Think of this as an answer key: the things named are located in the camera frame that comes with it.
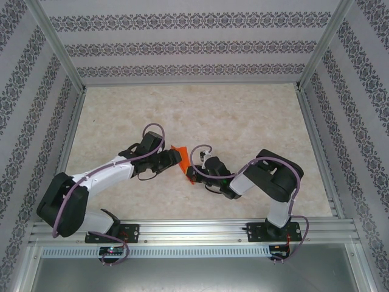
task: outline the metal extrusion bar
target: metal extrusion bar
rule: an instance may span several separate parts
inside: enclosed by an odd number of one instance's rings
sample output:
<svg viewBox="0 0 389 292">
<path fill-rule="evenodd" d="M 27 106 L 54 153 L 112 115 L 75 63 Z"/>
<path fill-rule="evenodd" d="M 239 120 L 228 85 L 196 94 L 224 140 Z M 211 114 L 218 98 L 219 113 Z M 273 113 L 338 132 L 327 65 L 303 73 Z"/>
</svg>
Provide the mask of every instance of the metal extrusion bar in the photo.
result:
<svg viewBox="0 0 389 292">
<path fill-rule="evenodd" d="M 301 232 L 306 229 L 303 220 L 296 220 Z M 140 245 L 190 246 L 190 245 L 257 245 L 249 243 L 243 230 L 247 222 L 264 222 L 264 219 L 247 220 L 197 220 L 197 221 L 122 221 L 123 224 L 139 224 Z M 29 245 L 73 246 L 84 242 L 85 233 L 78 232 L 70 237 L 52 238 L 52 228 L 46 223 L 35 223 L 29 238 Z M 305 244 L 359 242 L 359 236 L 352 219 L 339 220 L 336 217 L 309 218 L 309 232 Z"/>
<path fill-rule="evenodd" d="M 304 118 L 305 126 L 308 131 L 308 136 L 311 140 L 311 144 L 314 149 L 317 166 L 322 177 L 323 185 L 326 190 L 327 196 L 329 197 L 329 200 L 332 199 L 332 202 L 334 203 L 334 207 L 337 212 L 337 216 L 341 219 L 344 219 L 345 215 L 343 214 L 342 205 L 336 192 L 331 172 L 328 168 L 326 156 L 324 154 L 323 147 L 321 145 L 311 111 L 309 110 L 308 101 L 306 100 L 305 93 L 302 90 L 296 90 L 296 94 L 298 102 L 300 104 L 301 113 Z"/>
<path fill-rule="evenodd" d="M 354 3 L 354 0 L 340 0 L 338 6 L 336 7 L 334 13 L 332 14 L 331 19 L 329 20 L 326 29 L 318 41 L 314 52 L 312 53 L 306 67 L 304 68 L 303 73 L 301 74 L 301 79 L 299 81 L 300 88 L 305 88 L 314 73 L 320 59 L 327 50 L 332 38 L 334 37 L 336 30 L 339 28 L 344 17 L 346 16 L 351 5 Z"/>
<path fill-rule="evenodd" d="M 244 80 L 210 80 L 207 81 L 189 81 L 185 76 L 175 76 L 175 80 L 166 80 L 161 82 L 134 82 L 134 83 L 97 83 L 97 84 L 88 84 L 86 88 L 94 88 L 94 87 L 126 87 L 126 86 L 158 86 L 158 85 L 231 85 L 231 84 L 239 84 L 239 85 L 257 85 L 257 84 L 289 84 L 294 82 L 294 80 L 282 80 L 282 81 L 244 81 Z M 183 77 L 183 80 L 178 80 L 177 77 Z"/>
<path fill-rule="evenodd" d="M 61 42 L 60 37 L 57 35 L 53 24 L 51 23 L 49 17 L 47 17 L 39 0 L 26 0 L 25 2 L 31 11 L 31 14 L 39 24 L 39 27 L 43 31 L 48 42 L 50 43 L 53 51 L 60 60 L 62 66 L 65 68 L 69 78 L 72 80 L 73 85 L 77 88 L 77 92 L 81 92 L 84 87 L 81 77 L 73 65 L 73 62 L 67 53 L 65 46 Z"/>
<path fill-rule="evenodd" d="M 348 260 L 359 291 L 377 292 L 377 286 L 368 265 L 361 243 L 345 244 Z"/>
<path fill-rule="evenodd" d="M 81 96 L 77 100 L 75 113 L 73 115 L 71 125 L 70 125 L 70 132 L 66 137 L 64 150 L 62 151 L 62 155 L 60 158 L 60 163 L 58 165 L 57 174 L 60 172 L 65 172 L 67 167 L 67 162 L 69 161 L 69 156 L 71 155 L 71 150 L 73 146 L 73 141 L 75 137 L 75 132 L 77 130 L 78 122 L 80 121 L 81 112 L 83 110 L 83 105 L 85 101 L 86 96 L 86 90 L 83 91 Z"/>
<path fill-rule="evenodd" d="M 40 246 L 28 246 L 23 262 L 18 272 L 16 282 L 10 291 L 24 292 L 31 291 L 38 265 L 41 259 L 43 248 Z"/>
</svg>

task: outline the wire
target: wire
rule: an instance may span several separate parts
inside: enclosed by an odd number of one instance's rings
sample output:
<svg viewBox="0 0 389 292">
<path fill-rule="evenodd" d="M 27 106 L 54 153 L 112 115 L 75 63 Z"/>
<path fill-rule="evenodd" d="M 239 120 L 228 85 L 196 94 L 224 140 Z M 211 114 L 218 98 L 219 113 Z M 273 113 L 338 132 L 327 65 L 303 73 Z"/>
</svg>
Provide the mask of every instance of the wire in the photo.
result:
<svg viewBox="0 0 389 292">
<path fill-rule="evenodd" d="M 139 175 L 140 175 L 140 173 L 138 173 L 137 177 L 138 177 L 138 179 L 139 179 L 140 181 L 149 181 L 149 180 L 155 178 L 158 174 L 156 173 L 154 176 L 152 176 L 152 177 L 150 177 L 150 178 L 145 178 L 145 179 L 139 178 Z"/>
<path fill-rule="evenodd" d="M 103 263 L 103 266 L 105 266 L 105 265 L 115 266 L 115 265 L 118 265 L 119 263 L 124 262 L 124 261 L 127 259 L 128 255 L 129 255 L 129 247 L 128 247 L 128 245 L 127 245 L 127 242 L 124 242 L 123 240 L 121 240 L 121 239 L 119 239 L 119 238 L 110 236 L 110 235 L 108 235 L 108 234 L 103 234 L 103 233 L 100 233 L 100 232 L 89 231 L 89 233 L 90 233 L 90 234 L 97 235 L 97 236 L 105 237 L 105 238 L 108 238 L 108 239 L 116 240 L 117 242 L 123 243 L 123 247 L 126 248 L 126 254 L 125 254 L 125 256 L 122 257 L 121 259 L 118 259 L 118 260 L 117 260 L 116 262 L 114 262 L 114 263 L 107 263 L 107 262 L 104 262 L 105 256 L 108 256 L 109 254 L 103 254 L 103 256 L 102 256 L 102 263 Z"/>
<path fill-rule="evenodd" d="M 208 188 L 208 185 L 206 185 L 206 184 L 204 184 L 204 187 L 205 187 L 205 189 L 207 190 L 207 191 L 209 191 L 209 192 L 211 192 L 211 193 L 217 193 L 217 194 L 221 194 L 221 192 L 217 192 L 217 191 L 215 191 L 215 190 L 211 190 L 211 189 L 209 189 Z"/>
<path fill-rule="evenodd" d="M 301 248 L 303 242 L 305 241 L 305 238 L 306 236 L 308 235 L 308 230 L 309 230 L 309 221 L 308 221 L 308 218 L 306 218 L 305 216 L 302 216 L 302 215 L 291 215 L 292 218 L 302 218 L 305 220 L 305 223 L 306 223 L 306 228 L 305 228 L 305 232 L 304 232 L 304 235 L 303 237 L 301 238 L 300 242 L 298 243 L 298 245 L 296 246 L 296 248 L 293 250 L 293 252 L 289 255 L 288 258 L 286 258 L 284 261 L 288 261 L 291 259 L 291 257 L 293 257 L 296 252 Z"/>
<path fill-rule="evenodd" d="M 130 158 L 130 159 L 126 159 L 126 160 L 122 160 L 122 161 L 119 161 L 119 162 L 116 162 L 115 164 L 114 163 L 110 163 L 110 164 L 106 164 L 106 165 L 103 165 L 95 170 L 93 170 L 92 172 L 88 173 L 87 175 L 85 175 L 84 177 L 82 177 L 79 181 L 77 181 L 72 187 L 71 189 L 67 192 L 62 204 L 61 204 L 61 207 L 58 211 L 58 214 L 57 214 L 57 217 L 55 219 L 55 222 L 54 222 L 54 226 L 53 226 L 53 238 L 57 238 L 58 237 L 58 225 L 60 224 L 60 220 L 61 220 L 61 216 L 62 216 L 62 213 L 66 207 L 66 204 L 67 202 L 69 201 L 71 195 L 73 194 L 73 191 L 83 182 L 86 180 L 86 178 L 90 178 L 92 175 L 95 175 L 96 173 L 104 170 L 104 169 L 107 169 L 109 167 L 112 167 L 112 166 L 115 166 L 115 165 L 120 165 L 120 164 L 123 164 L 123 163 L 127 163 L 127 162 L 131 162 L 131 161 L 136 161 L 136 160 L 140 160 L 140 159 L 143 159 L 143 158 L 146 158 L 150 155 L 153 155 L 155 152 L 158 151 L 158 149 L 160 149 L 160 147 L 163 147 L 163 144 L 165 142 L 165 130 L 164 128 L 162 128 L 161 125 L 159 125 L 158 123 L 149 123 L 144 129 L 143 129 L 143 132 L 142 132 L 142 137 L 145 136 L 145 133 L 146 133 L 146 130 L 151 127 L 151 126 L 157 126 L 160 128 L 161 132 L 162 132 L 162 139 L 161 139 L 161 142 L 160 144 L 151 152 L 145 154 L 145 155 L 142 155 L 142 156 L 138 156 L 138 157 L 135 157 L 135 158 Z"/>
</svg>

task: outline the decorative border pattern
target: decorative border pattern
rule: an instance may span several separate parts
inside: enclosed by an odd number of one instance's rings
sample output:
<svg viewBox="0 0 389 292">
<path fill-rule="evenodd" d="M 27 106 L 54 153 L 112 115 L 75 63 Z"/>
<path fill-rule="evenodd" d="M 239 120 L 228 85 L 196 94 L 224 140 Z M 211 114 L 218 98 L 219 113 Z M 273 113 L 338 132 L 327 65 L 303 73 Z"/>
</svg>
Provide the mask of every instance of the decorative border pattern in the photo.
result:
<svg viewBox="0 0 389 292">
<path fill-rule="evenodd" d="M 315 47 L 316 41 L 181 41 L 65 46 L 72 58 L 178 54 L 310 54 Z"/>
<path fill-rule="evenodd" d="M 41 85 L 36 92 L 31 109 L 26 117 L 26 121 L 23 123 L 21 134 L 15 144 L 15 148 L 12 150 L 12 157 L 9 159 L 9 163 L 5 167 L 2 181 L 0 182 L 0 219 L 3 218 L 3 213 L 7 210 L 7 202 L 10 200 L 16 179 L 19 177 L 20 170 L 23 167 L 31 141 L 34 137 L 36 128 L 38 127 L 44 106 L 49 98 L 50 90 L 53 87 L 60 67 L 61 63 L 54 54 L 50 59 L 46 72 L 44 73 Z"/>
<path fill-rule="evenodd" d="M 305 64 L 207 64 L 77 68 L 86 77 L 301 74 Z"/>
<path fill-rule="evenodd" d="M 40 55 L 46 38 L 43 35 L 39 26 L 33 31 L 27 47 L 23 50 L 18 65 L 12 72 L 9 83 L 5 86 L 0 96 L 0 136 L 3 135 L 3 130 L 7 126 L 7 121 L 13 112 L 13 107 L 19 100 L 22 89 L 25 87 L 28 77 L 31 74 L 32 68 L 35 65 L 36 59 Z"/>
<path fill-rule="evenodd" d="M 9 0 L 1 9 L 0 52 L 4 50 L 26 10 L 27 6 L 23 0 Z"/>
<path fill-rule="evenodd" d="M 384 48 L 389 50 L 389 9 L 381 0 L 357 0 L 363 14 L 380 38 Z"/>
<path fill-rule="evenodd" d="M 49 162 L 50 152 L 53 149 L 55 136 L 60 127 L 60 122 L 63 117 L 64 110 L 66 108 L 69 94 L 71 92 L 72 83 L 69 77 L 66 77 L 64 85 L 61 89 L 60 96 L 57 101 L 57 105 L 53 112 L 53 116 L 50 120 L 50 124 L 47 128 L 47 133 L 42 143 L 41 151 L 36 160 L 31 180 L 27 188 L 26 194 L 23 198 L 23 203 L 18 212 L 18 219 L 15 221 L 15 227 L 12 229 L 12 237 L 10 238 L 10 244 L 5 249 L 5 257 L 2 258 L 2 265 L 0 267 L 0 290 L 7 291 L 7 285 L 10 283 L 12 272 L 15 269 L 14 264 L 17 261 L 17 257 L 21 251 L 21 245 L 23 238 L 26 234 L 26 229 L 33 212 L 36 196 L 40 193 L 40 184 L 42 177 Z"/>
<path fill-rule="evenodd" d="M 360 41 L 355 36 L 348 21 L 344 20 L 340 25 L 337 35 L 354 69 L 357 71 L 359 80 L 362 82 L 365 92 L 369 95 L 369 99 L 375 107 L 376 113 L 378 113 L 379 120 L 384 122 L 382 125 L 386 128 L 385 132 L 389 136 L 388 91 L 386 88 L 382 88 L 383 84 L 380 82 L 378 74 L 376 74 L 371 62 L 369 62 L 366 52 L 360 45 Z"/>
<path fill-rule="evenodd" d="M 325 27 L 331 12 L 218 12 L 50 17 L 57 32 L 239 27 Z"/>
<path fill-rule="evenodd" d="M 339 163 L 345 176 L 345 181 L 348 185 L 351 198 L 354 200 L 356 212 L 359 216 L 360 222 L 362 222 L 362 229 L 366 233 L 366 238 L 368 239 L 369 247 L 375 259 L 375 264 L 380 271 L 379 275 L 383 278 L 384 287 L 389 290 L 389 270 L 387 268 L 389 266 L 389 259 L 387 258 L 387 253 L 384 251 L 384 244 L 379 238 L 380 234 L 376 230 L 377 224 L 373 221 L 373 214 L 370 212 L 369 205 L 366 203 L 366 198 L 363 195 L 359 179 L 354 171 L 353 163 L 349 158 L 347 148 L 343 141 L 343 136 L 335 120 L 331 105 L 328 102 L 326 92 L 323 89 L 323 84 L 316 71 L 311 78 L 311 83 L 327 124 L 332 144 L 337 152 Z"/>
<path fill-rule="evenodd" d="M 328 49 L 325 52 L 322 60 L 343 106 L 345 116 L 348 118 L 350 128 L 355 135 L 360 154 L 364 157 L 366 167 L 371 173 L 371 178 L 373 178 L 374 186 L 378 189 L 377 194 L 380 196 L 381 203 L 385 206 L 385 212 L 387 213 L 389 212 L 389 177 L 384 173 L 385 167 L 383 167 L 381 159 L 377 157 L 377 151 L 374 150 L 374 144 L 370 141 L 362 116 L 359 114 L 357 105 L 331 50 Z"/>
</svg>

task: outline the metal plate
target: metal plate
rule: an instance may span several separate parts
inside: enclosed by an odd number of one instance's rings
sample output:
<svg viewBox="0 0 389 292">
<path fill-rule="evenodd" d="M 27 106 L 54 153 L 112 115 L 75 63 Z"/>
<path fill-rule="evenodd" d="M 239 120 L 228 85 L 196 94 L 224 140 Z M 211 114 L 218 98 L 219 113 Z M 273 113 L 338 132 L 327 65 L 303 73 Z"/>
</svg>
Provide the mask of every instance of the metal plate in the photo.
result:
<svg viewBox="0 0 389 292">
<path fill-rule="evenodd" d="M 139 224 L 121 224 L 118 238 L 126 243 L 138 243 Z M 86 234 L 85 243 L 117 243 L 117 241 L 94 234 Z"/>
<path fill-rule="evenodd" d="M 250 222 L 246 224 L 249 242 L 286 242 L 286 236 L 288 234 L 291 236 L 291 242 L 301 241 L 300 225 L 297 222 L 289 222 L 284 228 L 286 228 L 284 235 L 274 238 L 267 232 L 265 222 Z"/>
<path fill-rule="evenodd" d="M 43 259 L 96 259 L 108 246 L 48 246 Z M 183 259 L 206 257 L 269 257 L 268 245 L 214 245 L 214 246 L 130 246 L 129 259 Z M 122 255 L 107 255 L 106 259 Z"/>
</svg>

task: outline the enclosure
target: enclosure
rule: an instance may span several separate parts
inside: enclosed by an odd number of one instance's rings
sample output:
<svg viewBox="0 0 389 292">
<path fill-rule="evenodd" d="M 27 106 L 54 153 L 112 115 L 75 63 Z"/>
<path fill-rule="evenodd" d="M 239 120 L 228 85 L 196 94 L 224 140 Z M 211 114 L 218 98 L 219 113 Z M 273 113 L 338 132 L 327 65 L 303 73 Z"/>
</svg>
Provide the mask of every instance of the enclosure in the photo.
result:
<svg viewBox="0 0 389 292">
<path fill-rule="evenodd" d="M 388 4 L 2 0 L 1 291 L 389 290 Z M 82 232 L 52 238 L 36 207 L 53 176 L 108 162 L 150 122 L 231 172 L 262 149 L 300 165 L 294 259 L 274 265 L 242 230 L 266 218 L 264 192 L 228 200 L 179 167 L 89 202 L 139 224 L 121 268 Z"/>
</svg>

